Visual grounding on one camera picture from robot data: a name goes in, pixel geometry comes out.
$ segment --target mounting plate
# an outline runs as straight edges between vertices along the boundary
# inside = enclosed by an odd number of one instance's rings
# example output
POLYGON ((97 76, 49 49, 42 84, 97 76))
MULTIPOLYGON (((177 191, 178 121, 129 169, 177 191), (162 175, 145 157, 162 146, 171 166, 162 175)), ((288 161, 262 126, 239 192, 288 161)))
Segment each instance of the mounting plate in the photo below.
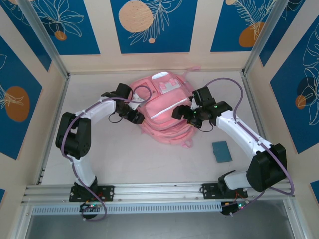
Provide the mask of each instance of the mounting plate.
MULTIPOLYGON (((112 202, 114 197, 114 186, 97 186, 98 195, 105 202, 112 202)), ((76 186, 71 188, 69 202, 86 202, 86 199, 82 199, 76 186)), ((98 200, 92 198, 90 202, 98 202, 98 200)))
POLYGON ((243 198, 248 198, 248 194, 243 191, 243 188, 229 190, 225 195, 223 195, 218 189, 217 183, 202 184, 201 193, 204 195, 204 199, 235 199, 236 193, 241 195, 243 198))

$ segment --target backpack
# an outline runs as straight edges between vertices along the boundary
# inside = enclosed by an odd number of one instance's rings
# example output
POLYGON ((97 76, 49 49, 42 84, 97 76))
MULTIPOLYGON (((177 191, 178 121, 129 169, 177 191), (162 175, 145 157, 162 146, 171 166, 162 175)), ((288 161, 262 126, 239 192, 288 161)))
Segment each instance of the backpack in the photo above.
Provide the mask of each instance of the backpack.
MULTIPOLYGON (((152 97, 137 108, 145 120, 140 125, 142 133, 150 135, 158 142, 181 145, 191 148, 191 138, 197 129, 187 124, 185 119, 177 120, 172 117, 172 112, 179 105, 191 105, 189 97, 192 96, 193 86, 185 76, 190 70, 200 69, 193 67, 183 75, 177 75, 170 71, 164 71, 152 76, 147 76, 130 84, 134 90, 137 86, 144 85, 152 91, 152 97)), ((139 87, 135 93, 142 99, 149 97, 149 91, 145 87, 139 87)))

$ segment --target blue panel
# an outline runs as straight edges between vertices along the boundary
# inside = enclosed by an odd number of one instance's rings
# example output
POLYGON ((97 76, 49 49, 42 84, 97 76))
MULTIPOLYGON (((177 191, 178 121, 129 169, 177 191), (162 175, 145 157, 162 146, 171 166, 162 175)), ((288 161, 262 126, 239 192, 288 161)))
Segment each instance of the blue panel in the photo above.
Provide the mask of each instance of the blue panel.
POLYGON ((17 159, 42 86, 0 37, 0 153, 17 159))
POLYGON ((5 193, 5 190, 0 188, 0 204, 1 204, 2 199, 4 197, 4 193, 5 193))
POLYGON ((230 152, 226 141, 215 142, 212 143, 212 145, 217 163, 226 163, 233 161, 230 156, 230 152))
POLYGON ((0 5, 7 13, 13 24, 16 26, 22 37, 28 43, 32 51, 36 54, 39 61, 48 71, 52 60, 32 30, 29 22, 25 19, 21 9, 18 7, 18 5, 13 4, 9 0, 0 0, 0 5))
POLYGON ((319 203, 319 181, 315 181, 311 183, 310 185, 311 185, 311 188, 313 189, 317 202, 319 203))
POLYGON ((275 0, 224 0, 211 52, 250 51, 275 0))
POLYGON ((298 153, 319 142, 319 16, 271 80, 298 153))
POLYGON ((302 7, 304 2, 305 0, 290 0, 288 2, 285 10, 281 14, 281 17, 279 18, 274 30, 270 34, 264 48, 259 55, 263 66, 266 65, 270 56, 273 54, 277 45, 285 35, 287 29, 289 28, 292 21, 295 19, 295 16, 299 12, 299 9, 302 7))
POLYGON ((83 0, 35 0, 31 4, 61 55, 100 54, 83 0))
POLYGON ((197 0, 111 0, 121 53, 189 52, 197 0))

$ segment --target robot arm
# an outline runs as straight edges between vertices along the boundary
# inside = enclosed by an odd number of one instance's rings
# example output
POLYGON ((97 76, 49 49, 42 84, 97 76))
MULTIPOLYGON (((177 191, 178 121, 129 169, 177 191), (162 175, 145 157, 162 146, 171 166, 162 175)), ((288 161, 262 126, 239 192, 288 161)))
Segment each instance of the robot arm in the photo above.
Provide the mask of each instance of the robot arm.
POLYGON ((218 188, 222 193, 248 187, 262 192, 286 178, 279 165, 264 148, 269 149, 287 168, 284 147, 280 144, 272 145, 256 134, 234 114, 233 109, 226 102, 216 102, 207 87, 194 91, 191 100, 191 106, 176 107, 172 117, 179 120, 184 117, 196 128, 201 128, 202 122, 208 120, 211 125, 227 133, 250 160, 247 171, 229 172, 219 178, 218 188))
MULTIPOLYGON (((91 127, 99 122, 106 116, 117 112, 119 116, 125 118, 134 124, 141 124, 144 120, 142 113, 136 110, 138 103, 125 103, 124 100, 106 100, 107 98, 124 98, 127 99, 132 89, 120 83, 114 92, 104 93, 94 104, 94 107, 90 107, 87 110, 79 111, 76 113, 66 112, 62 115, 57 138, 56 146, 62 148, 63 138, 67 132, 67 129, 71 122, 81 113, 81 117, 75 122, 71 128, 73 131, 69 132, 64 145, 64 153, 68 155, 74 163, 75 170, 78 174, 78 178, 89 187, 92 191, 97 188, 97 179, 91 169, 89 160, 89 150, 91 147, 91 127)), ((143 100, 138 97, 137 94, 133 94, 135 102, 142 102, 143 100)), ((79 191, 86 193, 86 190, 82 189, 82 186, 78 180, 75 180, 75 186, 79 188, 79 191)), ((92 195, 87 194, 84 198, 90 198, 92 195)))

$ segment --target white table surface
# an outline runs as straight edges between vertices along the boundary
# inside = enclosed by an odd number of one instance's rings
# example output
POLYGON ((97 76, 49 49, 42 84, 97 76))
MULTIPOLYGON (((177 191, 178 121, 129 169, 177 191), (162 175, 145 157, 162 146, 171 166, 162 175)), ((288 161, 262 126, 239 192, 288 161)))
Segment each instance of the white table surface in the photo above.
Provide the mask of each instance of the white table surface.
MULTIPOLYGON (((115 90, 119 82, 130 83, 147 75, 151 74, 72 75, 62 113, 85 109, 95 103, 102 93, 115 90)), ((233 78, 243 85, 239 72, 191 72, 187 75, 196 89, 217 77, 233 78)), ((216 101, 226 101, 233 108, 240 97, 238 87, 232 82, 219 81, 209 88, 216 101)), ((237 115, 257 130, 246 94, 237 115)), ((92 170, 101 184, 167 183, 216 181, 224 173, 234 169, 245 170, 249 166, 250 160, 243 150, 216 127, 210 133, 198 132, 193 141, 191 149, 161 144, 141 134, 137 125, 126 120, 112 124, 105 118, 92 128, 89 152, 92 170), (212 143, 218 141, 227 142, 232 162, 216 162, 212 143)), ((71 165, 55 147, 54 138, 42 184, 73 184, 74 180, 71 165)))

